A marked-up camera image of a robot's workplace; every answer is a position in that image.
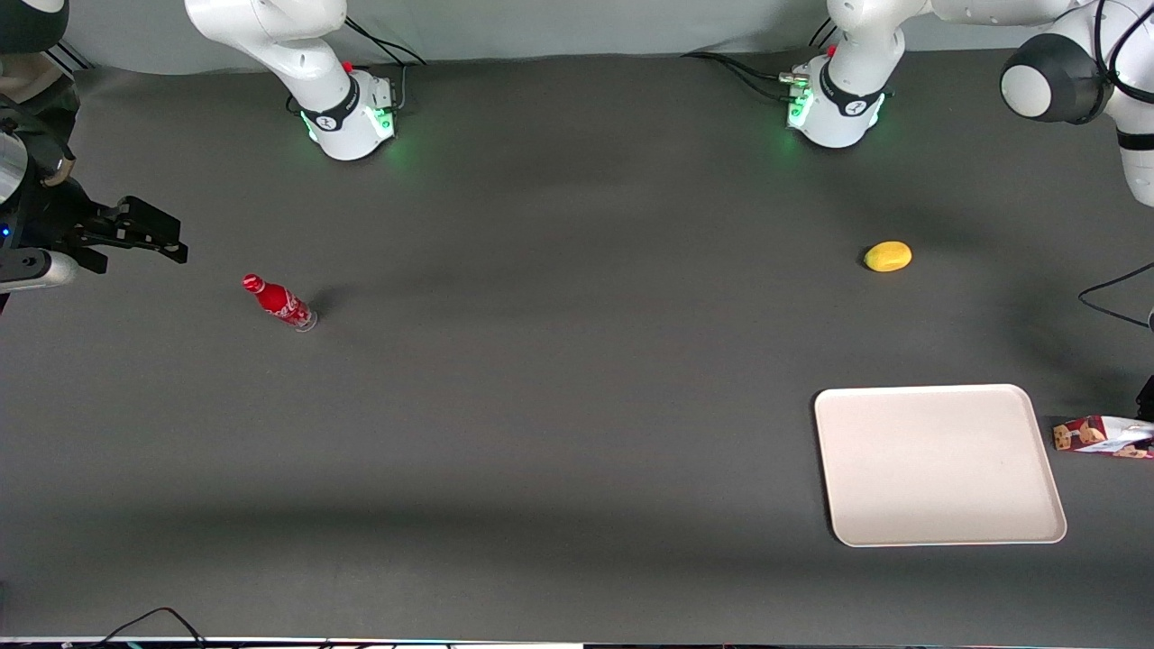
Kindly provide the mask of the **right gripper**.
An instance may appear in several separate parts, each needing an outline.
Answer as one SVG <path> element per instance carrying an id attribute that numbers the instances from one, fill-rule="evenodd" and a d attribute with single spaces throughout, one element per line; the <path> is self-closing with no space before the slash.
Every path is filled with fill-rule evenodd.
<path id="1" fill-rule="evenodd" d="M 3 201 L 3 249 L 42 248 L 72 258 L 83 270 L 104 274 L 108 258 L 97 246 L 153 251 L 178 264 L 188 260 L 180 238 L 181 222 L 140 197 L 121 197 L 117 224 L 110 209 L 87 197 L 74 180 L 45 187 L 30 180 Z"/>

